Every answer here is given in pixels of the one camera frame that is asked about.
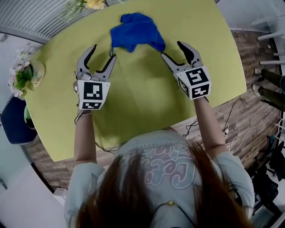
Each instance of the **blue towel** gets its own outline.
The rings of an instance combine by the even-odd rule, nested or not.
[[[139,12],[123,14],[121,22],[111,29],[112,49],[123,47],[132,53],[138,44],[149,44],[160,52],[165,50],[165,42],[150,17]]]

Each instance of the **table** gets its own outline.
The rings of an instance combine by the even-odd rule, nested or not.
[[[95,12],[57,34],[38,55],[45,77],[26,101],[37,132],[54,161],[73,157],[77,96],[74,71],[81,54],[97,45],[91,72],[109,59],[110,29],[124,13],[153,18],[166,42],[165,52],[186,62],[177,41],[197,49],[212,78],[212,106],[246,91],[244,72],[232,34],[212,0],[130,0]],[[107,100],[93,112],[96,141],[105,148],[195,115],[193,102],[181,90],[160,53],[139,45],[133,53],[116,48]]]

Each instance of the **shirt sleeve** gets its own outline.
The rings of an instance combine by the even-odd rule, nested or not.
[[[83,163],[73,169],[65,199],[65,221],[67,227],[75,227],[75,218],[82,203],[97,188],[98,177],[104,168],[96,163]]]
[[[214,162],[228,175],[233,187],[239,193],[242,204],[247,208],[248,217],[252,215],[254,206],[254,189],[250,176],[244,169],[240,159],[229,152],[219,154]]]

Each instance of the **flower pot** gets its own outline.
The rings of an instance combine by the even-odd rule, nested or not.
[[[31,82],[33,83],[33,86],[35,88],[40,84],[41,80],[45,75],[45,67],[39,61],[31,61],[31,66],[33,68],[33,74],[34,74],[34,77],[31,80]]]

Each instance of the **long brown hair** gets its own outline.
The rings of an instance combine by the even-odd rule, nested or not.
[[[226,175],[222,174],[221,178],[217,174],[201,146],[193,145],[189,151],[195,157],[202,179],[202,186],[194,186],[195,226],[252,227],[244,208],[235,202]],[[120,168],[121,156],[114,160],[100,188],[82,204],[76,219],[77,228],[154,226],[155,208],[147,194],[140,158],[138,154],[130,159],[124,175]]]

